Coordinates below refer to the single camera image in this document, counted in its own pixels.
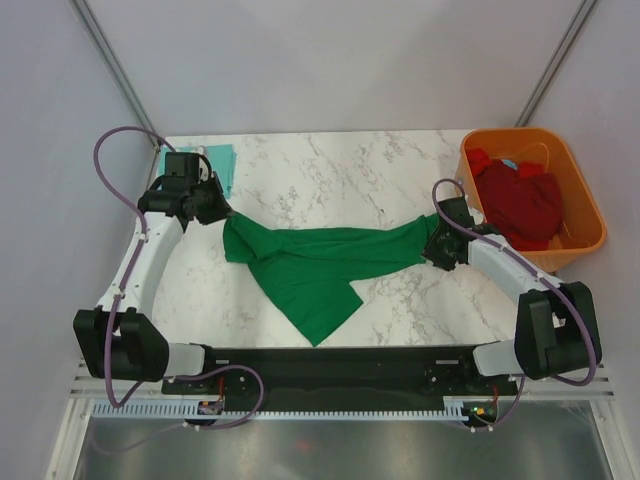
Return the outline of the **green t shirt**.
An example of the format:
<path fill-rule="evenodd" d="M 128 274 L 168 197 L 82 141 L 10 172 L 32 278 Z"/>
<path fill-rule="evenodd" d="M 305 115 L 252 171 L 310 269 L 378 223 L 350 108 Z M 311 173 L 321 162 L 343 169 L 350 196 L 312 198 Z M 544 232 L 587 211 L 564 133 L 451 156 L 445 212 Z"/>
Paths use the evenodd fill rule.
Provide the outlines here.
<path fill-rule="evenodd" d="M 363 304 L 354 281 L 425 262 L 436 214 L 391 230 L 268 229 L 237 213 L 223 228 L 225 258 L 248 267 L 268 299 L 316 347 Z"/>

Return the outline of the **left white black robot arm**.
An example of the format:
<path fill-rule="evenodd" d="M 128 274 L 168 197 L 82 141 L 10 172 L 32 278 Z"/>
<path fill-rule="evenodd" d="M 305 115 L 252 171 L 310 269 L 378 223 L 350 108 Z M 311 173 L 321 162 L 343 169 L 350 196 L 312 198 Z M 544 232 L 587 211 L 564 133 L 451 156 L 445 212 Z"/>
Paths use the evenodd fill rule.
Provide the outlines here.
<path fill-rule="evenodd" d="M 80 310 L 73 330 L 89 373 L 100 379 L 156 382 L 184 375 L 198 393 L 219 382 L 219 369 L 197 344 L 167 341 L 151 321 L 169 258 L 198 222 L 210 225 L 233 213 L 208 159 L 169 152 L 164 173 L 137 203 L 134 232 L 111 286 L 92 310 Z"/>

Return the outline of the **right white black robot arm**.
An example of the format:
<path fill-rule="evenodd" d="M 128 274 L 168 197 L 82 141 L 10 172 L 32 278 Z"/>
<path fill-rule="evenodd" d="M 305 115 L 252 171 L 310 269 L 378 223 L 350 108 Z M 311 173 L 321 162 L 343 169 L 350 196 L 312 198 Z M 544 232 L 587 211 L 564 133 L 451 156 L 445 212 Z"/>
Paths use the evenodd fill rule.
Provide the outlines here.
<path fill-rule="evenodd" d="M 553 378 L 573 386 L 594 379 L 602 360 L 591 290 L 565 283 L 512 249 L 490 225 L 477 225 L 464 198 L 435 204 L 438 226 L 424 257 L 451 271 L 469 265 L 489 277 L 517 307 L 514 338 L 476 346 L 458 368 L 458 381 L 477 394 L 496 375 Z"/>

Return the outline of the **folded teal t shirt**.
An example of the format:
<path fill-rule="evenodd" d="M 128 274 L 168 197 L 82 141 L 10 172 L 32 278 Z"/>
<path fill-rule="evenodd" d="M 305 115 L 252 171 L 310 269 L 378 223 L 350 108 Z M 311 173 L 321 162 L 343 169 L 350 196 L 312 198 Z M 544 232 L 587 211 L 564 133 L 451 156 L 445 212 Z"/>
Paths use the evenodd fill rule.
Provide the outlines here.
<path fill-rule="evenodd" d="M 176 150 L 204 155 L 218 176 L 225 198 L 231 198 L 237 158 L 231 144 L 177 147 Z"/>

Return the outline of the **dark red t shirt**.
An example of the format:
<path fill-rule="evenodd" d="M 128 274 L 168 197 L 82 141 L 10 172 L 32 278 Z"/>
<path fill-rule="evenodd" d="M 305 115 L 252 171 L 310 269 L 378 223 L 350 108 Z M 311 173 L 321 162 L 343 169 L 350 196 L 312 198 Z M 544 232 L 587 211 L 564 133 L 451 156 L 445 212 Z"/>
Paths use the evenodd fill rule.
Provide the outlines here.
<path fill-rule="evenodd" d="M 554 175 L 540 164 L 512 166 L 487 160 L 472 168 L 488 222 L 519 251 L 546 250 L 563 220 L 563 200 Z"/>

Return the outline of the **bright red t shirt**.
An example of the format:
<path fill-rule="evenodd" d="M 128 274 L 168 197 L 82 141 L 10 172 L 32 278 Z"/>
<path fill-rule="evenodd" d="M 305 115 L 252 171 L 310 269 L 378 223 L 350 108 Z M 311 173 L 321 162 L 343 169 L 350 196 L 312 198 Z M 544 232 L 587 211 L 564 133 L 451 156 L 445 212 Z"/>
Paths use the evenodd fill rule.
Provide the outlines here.
<path fill-rule="evenodd" d="M 520 178 L 526 179 L 539 176 L 545 173 L 542 165 L 522 162 L 515 163 L 511 159 L 492 159 L 482 148 L 474 148 L 465 151 L 471 174 L 474 178 L 479 177 L 492 164 L 500 162 L 506 167 L 516 171 Z"/>

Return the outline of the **orange plastic bin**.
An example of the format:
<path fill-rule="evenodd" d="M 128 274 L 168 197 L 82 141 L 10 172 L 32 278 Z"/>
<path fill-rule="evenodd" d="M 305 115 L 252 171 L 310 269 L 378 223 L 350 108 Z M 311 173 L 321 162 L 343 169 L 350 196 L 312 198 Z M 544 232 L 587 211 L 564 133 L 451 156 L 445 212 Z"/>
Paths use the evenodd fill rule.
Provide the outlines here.
<path fill-rule="evenodd" d="M 522 254 L 539 268 L 554 272 L 600 248 L 607 231 L 604 220 L 568 145 L 556 133 L 533 127 L 479 129 L 468 133 L 460 145 L 455 180 L 468 196 L 468 204 L 484 212 L 468 161 L 468 153 L 480 148 L 490 159 L 516 164 L 536 163 L 552 174 L 562 193 L 563 223 L 544 250 Z"/>

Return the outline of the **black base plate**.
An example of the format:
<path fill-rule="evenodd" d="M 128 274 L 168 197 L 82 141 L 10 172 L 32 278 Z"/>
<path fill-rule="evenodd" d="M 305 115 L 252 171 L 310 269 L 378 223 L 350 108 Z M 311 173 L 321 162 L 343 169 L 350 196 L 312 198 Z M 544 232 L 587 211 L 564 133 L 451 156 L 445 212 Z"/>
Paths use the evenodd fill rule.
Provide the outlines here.
<path fill-rule="evenodd" d="M 222 394 L 232 408 L 259 410 L 435 409 L 452 397 L 516 393 L 507 376 L 483 377 L 469 346 L 207 348 L 206 380 L 164 382 L 165 395 Z"/>

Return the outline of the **aluminium rail profile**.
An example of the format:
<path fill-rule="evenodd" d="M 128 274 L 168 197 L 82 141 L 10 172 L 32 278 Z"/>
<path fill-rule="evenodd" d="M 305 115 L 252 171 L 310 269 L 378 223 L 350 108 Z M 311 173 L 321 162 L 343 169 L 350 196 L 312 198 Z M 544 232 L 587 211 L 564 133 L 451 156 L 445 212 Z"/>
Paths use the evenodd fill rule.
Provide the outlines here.
<path fill-rule="evenodd" d="M 114 380 L 113 391 L 117 399 L 122 399 L 134 385 L 133 381 Z M 132 399 L 155 399 L 161 396 L 162 382 L 145 382 Z M 90 376 L 84 361 L 81 361 L 69 393 L 70 398 L 106 398 L 103 379 Z M 554 379 L 534 381 L 527 379 L 521 400 L 523 401 L 563 401 L 563 400 L 609 400 L 614 398 L 614 390 L 604 367 L 599 367 L 595 378 L 586 386 L 572 386 Z"/>

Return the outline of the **left aluminium frame post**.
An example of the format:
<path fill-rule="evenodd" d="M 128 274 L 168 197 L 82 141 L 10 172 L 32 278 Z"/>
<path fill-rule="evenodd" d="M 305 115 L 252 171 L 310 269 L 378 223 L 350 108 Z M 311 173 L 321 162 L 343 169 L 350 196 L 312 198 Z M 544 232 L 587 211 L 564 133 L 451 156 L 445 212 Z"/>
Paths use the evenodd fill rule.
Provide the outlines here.
<path fill-rule="evenodd" d="M 155 131 L 156 128 L 147 110 L 143 106 L 133 83 L 127 75 L 90 3 L 87 0 L 70 0 L 69 4 L 75 11 L 85 32 L 98 52 L 101 61 L 114 80 L 138 124 L 148 130 Z"/>

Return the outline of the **aluminium frame post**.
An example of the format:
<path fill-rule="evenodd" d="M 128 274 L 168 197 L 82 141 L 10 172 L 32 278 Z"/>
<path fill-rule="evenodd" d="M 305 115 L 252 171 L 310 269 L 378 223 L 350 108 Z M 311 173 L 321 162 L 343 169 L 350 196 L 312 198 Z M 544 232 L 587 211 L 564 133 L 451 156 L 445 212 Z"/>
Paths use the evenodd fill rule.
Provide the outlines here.
<path fill-rule="evenodd" d="M 599 0 L 582 0 L 572 15 L 564 33 L 547 61 L 533 90 L 515 120 L 515 127 L 527 126 L 538 110 L 555 77 L 569 57 L 582 31 L 600 4 Z"/>
<path fill-rule="evenodd" d="M 133 83 L 127 75 L 90 3 L 87 0 L 70 0 L 69 4 L 75 11 L 85 32 L 98 52 L 101 61 L 114 80 L 138 124 L 148 130 L 155 131 L 156 128 L 147 110 L 143 106 Z"/>

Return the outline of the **right aluminium frame post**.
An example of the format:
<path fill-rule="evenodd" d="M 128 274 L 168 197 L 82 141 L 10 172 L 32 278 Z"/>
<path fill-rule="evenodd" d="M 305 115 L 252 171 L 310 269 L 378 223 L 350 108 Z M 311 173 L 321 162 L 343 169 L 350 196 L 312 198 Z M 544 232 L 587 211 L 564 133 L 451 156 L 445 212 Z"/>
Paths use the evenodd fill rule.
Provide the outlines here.
<path fill-rule="evenodd" d="M 582 31 L 600 4 L 599 0 L 582 0 L 572 15 L 564 33 L 547 61 L 533 90 L 515 120 L 515 127 L 527 126 L 538 110 L 555 77 L 569 57 Z"/>

